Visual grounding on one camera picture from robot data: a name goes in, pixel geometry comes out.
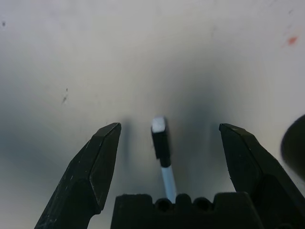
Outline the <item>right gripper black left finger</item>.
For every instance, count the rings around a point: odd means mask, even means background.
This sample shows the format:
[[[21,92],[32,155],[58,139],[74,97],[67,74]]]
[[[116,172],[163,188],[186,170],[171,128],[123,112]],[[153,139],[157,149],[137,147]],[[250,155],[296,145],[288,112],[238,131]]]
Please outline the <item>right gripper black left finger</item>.
[[[86,229],[104,209],[122,126],[100,128],[71,160],[39,218],[37,229]]]

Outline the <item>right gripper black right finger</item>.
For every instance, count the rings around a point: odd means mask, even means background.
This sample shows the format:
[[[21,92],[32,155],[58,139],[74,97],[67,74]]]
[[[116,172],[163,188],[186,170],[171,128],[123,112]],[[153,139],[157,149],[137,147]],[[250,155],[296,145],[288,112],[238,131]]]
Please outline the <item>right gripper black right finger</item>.
[[[303,229],[305,198],[280,163],[245,129],[220,124],[226,163],[238,192],[251,197],[266,229]]]

